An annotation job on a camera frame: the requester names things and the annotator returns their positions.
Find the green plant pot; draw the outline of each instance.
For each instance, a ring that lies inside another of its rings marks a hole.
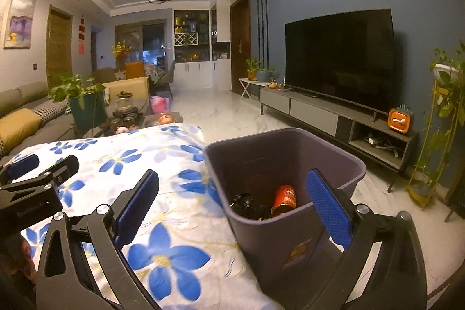
[[[271,71],[258,71],[256,76],[259,82],[271,82]]]
[[[103,92],[93,92],[84,95],[84,109],[79,106],[79,98],[69,99],[74,123],[79,130],[96,128],[107,120]]]

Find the drawer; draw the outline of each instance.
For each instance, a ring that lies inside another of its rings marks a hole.
[[[333,137],[336,136],[339,116],[332,112],[292,99],[291,116]]]
[[[280,110],[287,115],[289,115],[290,101],[291,100],[288,97],[282,96],[279,92],[272,92],[267,90],[260,91],[260,103],[276,110]]]

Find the gray chair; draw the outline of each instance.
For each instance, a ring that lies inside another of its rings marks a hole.
[[[95,79],[94,83],[110,83],[118,80],[111,67],[98,69],[92,73],[92,76]]]
[[[170,95],[171,95],[171,99],[173,100],[173,93],[171,92],[171,87],[170,87],[170,84],[173,83],[173,80],[174,80],[174,67],[176,65],[176,62],[173,61],[173,63],[171,64],[171,67],[169,69],[169,71],[163,75],[157,83],[155,83],[155,91],[159,88],[159,87],[163,87],[163,88],[166,88],[168,87],[168,90],[170,92]]]

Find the metal screw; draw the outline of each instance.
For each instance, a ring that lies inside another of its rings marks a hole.
[[[55,221],[60,221],[60,219],[62,219],[65,215],[63,214],[63,212],[57,212],[55,213],[55,215],[53,216],[53,219]]]
[[[110,210],[110,207],[108,205],[100,205],[98,208],[97,208],[97,213],[98,214],[105,214],[106,212],[108,212]]]
[[[410,213],[409,213],[409,212],[406,212],[405,210],[402,210],[402,211],[400,212],[400,217],[401,217],[402,219],[405,219],[405,220],[411,220],[411,219],[412,219],[412,216],[410,215]]]
[[[370,211],[370,208],[368,208],[365,204],[359,204],[357,205],[357,212],[360,214],[367,214]]]

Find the red can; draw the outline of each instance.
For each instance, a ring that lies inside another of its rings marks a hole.
[[[291,185],[282,185],[276,192],[274,206],[271,208],[271,217],[280,216],[296,208],[295,191]]]

